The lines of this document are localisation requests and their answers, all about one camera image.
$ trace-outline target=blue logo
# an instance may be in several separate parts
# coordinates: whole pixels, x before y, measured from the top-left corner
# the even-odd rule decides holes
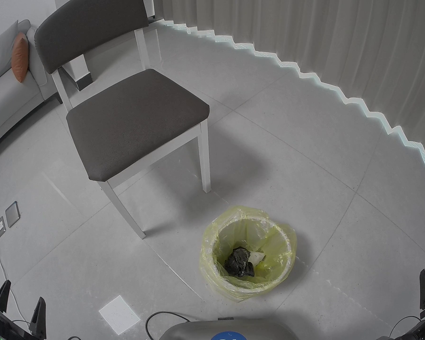
[[[247,340],[238,332],[227,331],[221,332],[220,334],[215,335],[211,340]]]

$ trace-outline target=chair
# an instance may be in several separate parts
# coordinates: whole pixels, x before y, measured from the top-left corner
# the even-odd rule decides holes
[[[150,69],[143,0],[70,0],[35,33],[36,48],[68,111],[69,131],[88,177],[131,228],[145,237],[113,188],[197,137],[203,190],[209,173],[209,105]],[[58,69],[88,50],[134,31],[143,71],[73,107]]]

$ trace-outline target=white paper on floor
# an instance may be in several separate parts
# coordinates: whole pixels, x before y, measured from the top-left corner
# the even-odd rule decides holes
[[[121,295],[100,309],[99,313],[118,335],[140,321]]]

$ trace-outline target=curtain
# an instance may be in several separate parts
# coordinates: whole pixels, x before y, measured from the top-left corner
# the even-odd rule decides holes
[[[154,0],[154,9],[296,62],[425,148],[425,0]]]

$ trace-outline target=floor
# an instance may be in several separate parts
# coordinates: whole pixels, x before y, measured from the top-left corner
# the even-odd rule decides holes
[[[69,91],[73,105],[141,70],[125,38],[86,55],[95,82]],[[419,315],[419,151],[272,58],[164,22],[145,38],[152,66],[211,107],[212,191],[202,191],[195,140],[121,184],[148,235],[140,240],[87,178],[64,107],[48,101],[0,143],[0,217],[15,200],[22,215],[0,238],[0,256],[24,317],[42,296],[48,339],[146,339],[146,318],[169,310],[192,320],[270,317],[301,340],[345,340],[377,339]],[[213,292],[198,270],[204,229],[236,204],[288,223],[299,242],[288,279],[240,303]],[[142,319],[119,336],[98,312],[118,295]],[[8,309],[20,318],[12,299]],[[153,318],[154,338],[177,322]]]

